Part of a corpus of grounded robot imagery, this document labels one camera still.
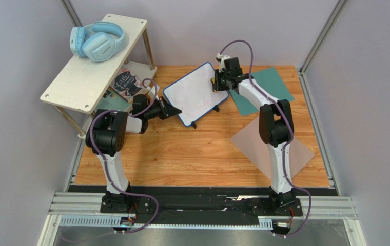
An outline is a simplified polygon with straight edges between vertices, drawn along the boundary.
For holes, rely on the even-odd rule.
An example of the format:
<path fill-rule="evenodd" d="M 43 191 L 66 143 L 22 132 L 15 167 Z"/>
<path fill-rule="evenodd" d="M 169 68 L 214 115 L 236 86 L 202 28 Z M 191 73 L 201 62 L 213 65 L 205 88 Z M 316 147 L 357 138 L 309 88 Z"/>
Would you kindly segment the yellow bone-shaped eraser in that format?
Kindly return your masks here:
<path fill-rule="evenodd" d="M 212 90 L 215 92 L 216 91 L 216 82 L 215 82 L 214 78 L 211 79 L 211 84 L 212 84 Z"/>

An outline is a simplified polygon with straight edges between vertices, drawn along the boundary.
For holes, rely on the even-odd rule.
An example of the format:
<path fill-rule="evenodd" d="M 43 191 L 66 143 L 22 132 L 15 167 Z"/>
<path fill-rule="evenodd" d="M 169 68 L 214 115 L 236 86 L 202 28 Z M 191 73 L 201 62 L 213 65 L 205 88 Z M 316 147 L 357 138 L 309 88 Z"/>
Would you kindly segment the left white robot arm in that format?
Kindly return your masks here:
<path fill-rule="evenodd" d="M 135 117 L 124 111 L 98 109 L 86 134 L 86 146 L 97 155 L 106 176 L 106 194 L 102 199 L 105 209 L 127 210 L 133 206 L 136 196 L 130 192 L 121 159 L 126 131 L 143 134 L 150 119 L 165 120 L 182 113 L 163 97 L 151 102 L 142 94 L 134 97 L 133 109 Z"/>

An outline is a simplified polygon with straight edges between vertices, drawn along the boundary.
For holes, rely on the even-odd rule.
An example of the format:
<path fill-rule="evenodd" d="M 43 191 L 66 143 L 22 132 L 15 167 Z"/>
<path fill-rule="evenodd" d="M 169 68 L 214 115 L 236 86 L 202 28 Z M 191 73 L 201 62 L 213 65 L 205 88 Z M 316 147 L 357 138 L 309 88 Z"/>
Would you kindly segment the blue framed whiteboard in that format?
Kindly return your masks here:
<path fill-rule="evenodd" d="M 226 91 L 215 92 L 211 79 L 215 76 L 213 65 L 203 63 L 163 89 L 167 101 L 181 110 L 178 118 L 186 127 L 196 127 L 195 122 L 228 99 Z"/>

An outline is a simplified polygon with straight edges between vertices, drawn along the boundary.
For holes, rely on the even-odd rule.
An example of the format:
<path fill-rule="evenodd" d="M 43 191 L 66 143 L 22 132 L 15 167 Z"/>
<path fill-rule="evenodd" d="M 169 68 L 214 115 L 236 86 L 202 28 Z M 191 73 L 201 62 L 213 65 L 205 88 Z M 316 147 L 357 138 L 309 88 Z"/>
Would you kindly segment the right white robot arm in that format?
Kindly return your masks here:
<path fill-rule="evenodd" d="M 281 208 L 295 201 L 290 180 L 289 149 L 294 137 L 289 101 L 267 93 L 249 73 L 243 73 L 237 57 L 218 54 L 212 87 L 217 91 L 234 90 L 259 108 L 259 135 L 267 144 L 271 165 L 272 207 Z"/>

